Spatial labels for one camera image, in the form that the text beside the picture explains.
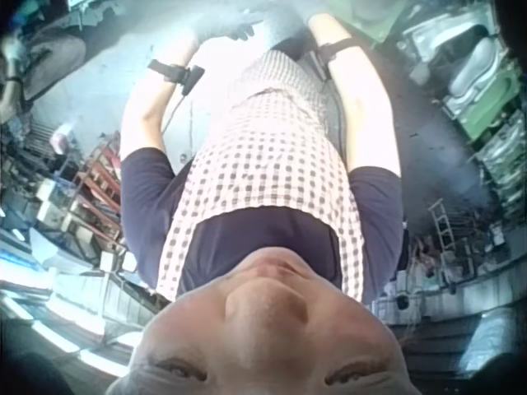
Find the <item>apron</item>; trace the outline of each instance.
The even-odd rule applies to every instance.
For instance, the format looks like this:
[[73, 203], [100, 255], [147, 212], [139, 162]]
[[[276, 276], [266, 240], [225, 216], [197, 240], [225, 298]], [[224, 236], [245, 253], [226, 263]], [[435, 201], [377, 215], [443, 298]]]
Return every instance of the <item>apron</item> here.
[[201, 222], [246, 208], [288, 207], [334, 230], [342, 291], [361, 301], [357, 204], [344, 163], [325, 136], [325, 103], [311, 79], [285, 54], [271, 51], [231, 86], [220, 107], [166, 237], [156, 291], [176, 299]]

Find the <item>green object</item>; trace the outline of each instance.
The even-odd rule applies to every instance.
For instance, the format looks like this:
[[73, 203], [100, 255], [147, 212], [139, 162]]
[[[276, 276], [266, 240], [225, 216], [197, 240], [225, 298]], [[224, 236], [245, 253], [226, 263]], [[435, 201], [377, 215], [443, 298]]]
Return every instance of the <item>green object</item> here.
[[384, 43], [390, 31], [408, 4], [408, 0], [394, 0], [394, 5], [388, 16], [379, 22], [369, 22], [360, 19], [353, 13], [353, 1], [328, 0], [329, 7], [336, 17], [362, 31], [378, 43]]
[[472, 103], [459, 121], [471, 142], [478, 140], [500, 114], [501, 109], [520, 93], [518, 70], [513, 62], [506, 64], [496, 74], [496, 79], [481, 99]]

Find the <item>shirt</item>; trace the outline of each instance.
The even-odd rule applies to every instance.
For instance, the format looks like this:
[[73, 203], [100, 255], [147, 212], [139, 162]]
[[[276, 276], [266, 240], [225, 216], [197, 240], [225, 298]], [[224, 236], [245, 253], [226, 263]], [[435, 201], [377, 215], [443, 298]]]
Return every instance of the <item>shirt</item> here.
[[[166, 154], [154, 148], [134, 152], [122, 165], [124, 234], [138, 261], [139, 275], [152, 288], [190, 166], [191, 162], [175, 175]], [[349, 182], [364, 237], [362, 302], [368, 304], [397, 266], [403, 239], [402, 185], [395, 174], [374, 167], [354, 170]], [[227, 274], [249, 253], [271, 246], [298, 253], [317, 274], [340, 287], [333, 230], [301, 211], [261, 207], [215, 216], [198, 225], [182, 274], [184, 291]]]

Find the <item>floor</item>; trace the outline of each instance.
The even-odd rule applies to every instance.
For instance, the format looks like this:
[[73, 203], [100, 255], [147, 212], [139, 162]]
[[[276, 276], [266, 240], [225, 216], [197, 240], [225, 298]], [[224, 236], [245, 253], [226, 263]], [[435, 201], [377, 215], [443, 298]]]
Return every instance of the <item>floor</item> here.
[[[119, 130], [133, 83], [152, 55], [177, 35], [182, 21], [177, 15], [183, 15], [177, 8], [148, 13], [139, 19], [111, 19], [104, 22], [104, 28], [86, 35], [90, 60], [35, 102], [35, 121], [51, 128], [71, 123], [85, 154], [96, 146], [102, 133]], [[274, 12], [255, 27], [256, 35], [249, 42], [215, 39], [198, 51], [193, 63], [206, 69], [205, 76], [176, 112], [165, 135], [175, 171], [207, 136], [212, 109], [226, 85], [259, 55], [298, 29], [300, 25], [291, 16]], [[491, 207], [491, 194], [480, 185], [479, 168], [469, 162], [473, 151], [462, 133], [409, 82], [401, 67], [376, 53], [371, 56], [394, 105], [410, 231], [416, 234], [432, 229], [427, 208], [439, 198], [453, 213]]]

